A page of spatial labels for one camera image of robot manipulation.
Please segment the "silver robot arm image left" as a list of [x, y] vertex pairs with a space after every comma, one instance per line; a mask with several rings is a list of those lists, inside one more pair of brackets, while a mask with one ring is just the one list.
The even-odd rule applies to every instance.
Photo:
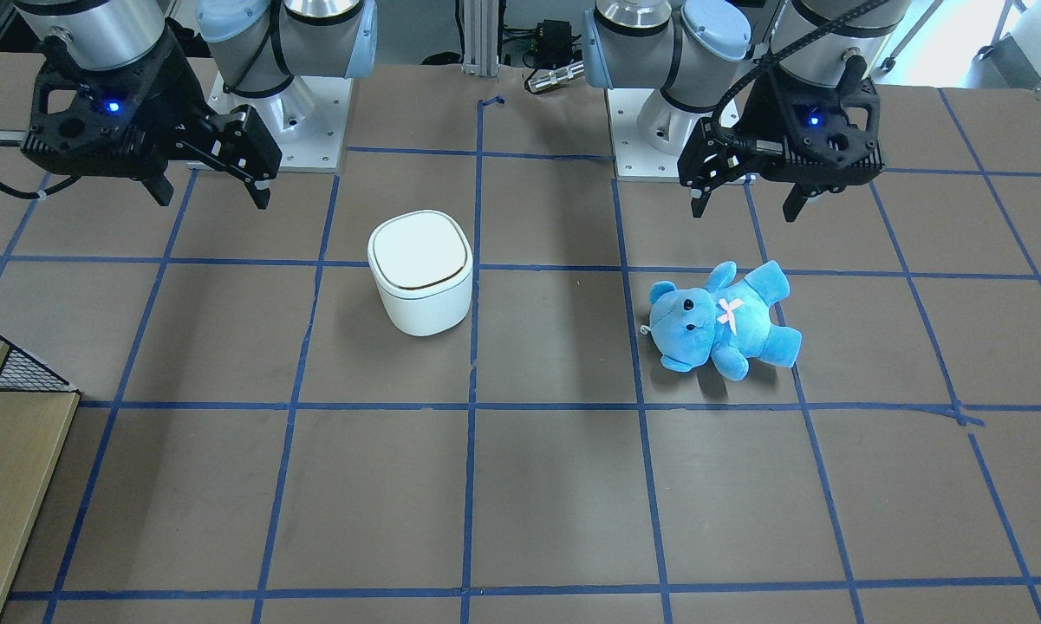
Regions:
[[159, 205], [173, 161], [231, 175], [266, 209], [288, 138], [322, 135], [319, 79], [361, 79], [376, 61], [374, 1], [199, 1], [200, 36], [230, 102], [203, 94], [179, 25], [155, 1], [17, 1], [43, 67], [21, 154], [64, 185], [139, 182]]

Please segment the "silver robot arm image right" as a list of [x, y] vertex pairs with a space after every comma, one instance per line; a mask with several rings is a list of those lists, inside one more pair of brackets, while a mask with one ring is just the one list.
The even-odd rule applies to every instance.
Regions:
[[712, 192], [758, 177], [792, 186], [783, 217], [884, 173], [870, 78], [906, 1], [782, 1], [754, 55], [754, 23], [730, 1], [596, 1], [581, 36], [592, 88], [648, 88], [640, 129], [678, 158], [702, 217]]

